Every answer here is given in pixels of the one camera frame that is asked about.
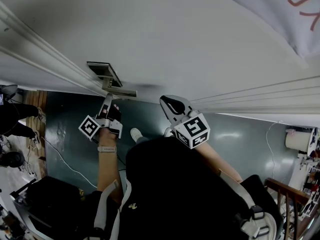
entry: white shoe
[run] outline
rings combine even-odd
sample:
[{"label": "white shoe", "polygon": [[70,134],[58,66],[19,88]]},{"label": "white shoe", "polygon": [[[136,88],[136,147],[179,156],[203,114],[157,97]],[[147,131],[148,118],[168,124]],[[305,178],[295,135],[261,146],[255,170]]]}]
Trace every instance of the white shoe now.
[{"label": "white shoe", "polygon": [[137,142],[137,140],[142,137],[141,131],[139,131],[137,128],[132,128],[130,134],[134,142]]},{"label": "white shoe", "polygon": [[46,114],[42,111],[41,107],[38,107],[39,115],[38,118],[41,122],[46,123]]},{"label": "white shoe", "polygon": [[163,137],[167,138],[167,137],[171,137],[174,136],[174,134],[172,133],[172,130],[170,127],[168,127],[167,129],[165,129]]},{"label": "white shoe", "polygon": [[36,146],[36,148],[38,150],[40,150],[42,147],[41,141],[40,141],[40,134],[37,130],[35,130],[34,133],[35,133],[35,136],[34,136],[34,138],[32,138],[33,144]]}]

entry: dark green floor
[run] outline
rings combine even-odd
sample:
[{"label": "dark green floor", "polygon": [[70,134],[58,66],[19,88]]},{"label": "dark green floor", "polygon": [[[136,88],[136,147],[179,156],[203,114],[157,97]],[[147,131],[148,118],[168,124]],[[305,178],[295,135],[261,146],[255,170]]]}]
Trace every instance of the dark green floor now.
[{"label": "dark green floor", "polygon": [[[46,105],[46,139],[74,170],[94,185],[98,175],[97,144],[82,135],[78,127],[87,115],[93,117],[98,112],[103,100],[97,96],[49,92]],[[135,144],[130,136],[131,128],[138,128],[148,138],[158,138],[170,123],[159,104],[121,99],[115,103],[122,112],[123,124],[118,155],[125,162],[127,151]],[[244,179],[252,174],[258,174],[262,180],[272,177],[272,155],[266,143],[271,122],[221,114],[206,114],[205,118],[211,127],[209,143]],[[276,164],[274,178],[288,184],[298,151],[285,147],[285,129],[285,125],[274,125],[268,139]],[[95,190],[81,175],[71,171],[50,145],[45,146],[45,152],[49,176],[75,185],[85,193]],[[125,168],[120,161],[118,165],[119,169]]]}]

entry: white banner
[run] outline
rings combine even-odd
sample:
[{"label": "white banner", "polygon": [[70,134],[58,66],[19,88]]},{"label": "white banner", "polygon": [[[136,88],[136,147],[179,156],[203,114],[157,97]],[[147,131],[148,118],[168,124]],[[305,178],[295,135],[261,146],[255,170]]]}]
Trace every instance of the white banner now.
[{"label": "white banner", "polygon": [[320,0],[234,0],[266,21],[297,54],[320,54]]}]

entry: white container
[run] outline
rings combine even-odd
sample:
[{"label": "white container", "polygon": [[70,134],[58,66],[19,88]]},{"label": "white container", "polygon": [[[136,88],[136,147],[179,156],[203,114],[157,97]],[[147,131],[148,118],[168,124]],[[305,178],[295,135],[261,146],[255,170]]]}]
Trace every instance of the white container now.
[{"label": "white container", "polygon": [[307,155],[309,156],[311,152],[315,150],[315,146],[317,145],[316,141],[310,147],[314,131],[315,129],[311,132],[295,131],[293,134],[287,133],[285,137],[285,146],[289,149],[307,152]]}]

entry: wristwatch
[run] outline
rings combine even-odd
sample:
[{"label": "wristwatch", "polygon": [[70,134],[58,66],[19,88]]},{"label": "wristwatch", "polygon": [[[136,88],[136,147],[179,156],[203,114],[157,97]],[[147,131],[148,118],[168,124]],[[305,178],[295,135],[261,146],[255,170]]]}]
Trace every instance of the wristwatch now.
[{"label": "wristwatch", "polygon": [[98,146],[98,151],[102,153],[117,153],[116,146]]}]

